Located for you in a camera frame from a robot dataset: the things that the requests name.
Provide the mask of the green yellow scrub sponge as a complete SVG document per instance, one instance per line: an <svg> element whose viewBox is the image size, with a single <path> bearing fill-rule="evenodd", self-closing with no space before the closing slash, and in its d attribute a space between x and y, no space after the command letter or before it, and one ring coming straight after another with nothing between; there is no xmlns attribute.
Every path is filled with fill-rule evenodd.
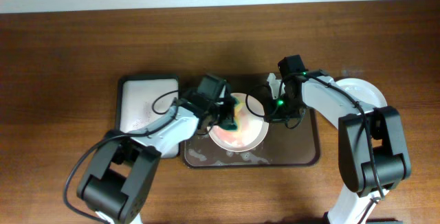
<svg viewBox="0 0 440 224"><path fill-rule="evenodd" d="M226 131L237 131L239 129L239 121L236 115L236 108L242 107L242 104L233 98L220 106L220 114L218 126Z"/></svg>

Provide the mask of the pink white plate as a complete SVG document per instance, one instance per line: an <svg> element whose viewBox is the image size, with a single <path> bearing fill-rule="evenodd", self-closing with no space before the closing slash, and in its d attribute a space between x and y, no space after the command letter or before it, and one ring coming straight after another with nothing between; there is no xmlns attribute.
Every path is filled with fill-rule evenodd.
<svg viewBox="0 0 440 224"><path fill-rule="evenodd" d="M257 147L267 135L269 124L262 118L250 113L245 104L245 93L232 93L242 107L236 108L239 121L237 131L225 131L215 126L209 136L219 147L232 152L245 152Z"/></svg>

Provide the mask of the cream white plate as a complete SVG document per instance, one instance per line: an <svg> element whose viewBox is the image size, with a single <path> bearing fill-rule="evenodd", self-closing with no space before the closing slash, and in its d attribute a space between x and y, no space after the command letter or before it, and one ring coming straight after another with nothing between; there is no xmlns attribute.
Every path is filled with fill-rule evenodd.
<svg viewBox="0 0 440 224"><path fill-rule="evenodd" d="M382 92L370 82L359 78L344 78L337 80L335 83L365 103L372 104L379 108L388 105Z"/></svg>

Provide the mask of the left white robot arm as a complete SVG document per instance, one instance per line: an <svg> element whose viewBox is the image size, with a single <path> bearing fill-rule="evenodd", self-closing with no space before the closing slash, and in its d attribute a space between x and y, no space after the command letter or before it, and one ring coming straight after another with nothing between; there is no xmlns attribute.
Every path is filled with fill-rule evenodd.
<svg viewBox="0 0 440 224"><path fill-rule="evenodd" d="M165 114L138 130L108 131L81 158L91 157L76 195L100 223L140 223L161 156L190 139L207 117L214 125L235 126L232 97L193 95L174 99Z"/></svg>

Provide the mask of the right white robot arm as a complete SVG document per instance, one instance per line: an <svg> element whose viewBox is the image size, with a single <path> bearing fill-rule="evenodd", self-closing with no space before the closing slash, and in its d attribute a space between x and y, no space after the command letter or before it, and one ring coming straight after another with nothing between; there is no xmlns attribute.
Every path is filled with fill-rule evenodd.
<svg viewBox="0 0 440 224"><path fill-rule="evenodd" d="M315 109L338 130L338 166L344 186L325 223L365 223L374 207L411 174L400 114L377 107L336 84L325 72L269 74L270 118L287 121L302 107Z"/></svg>

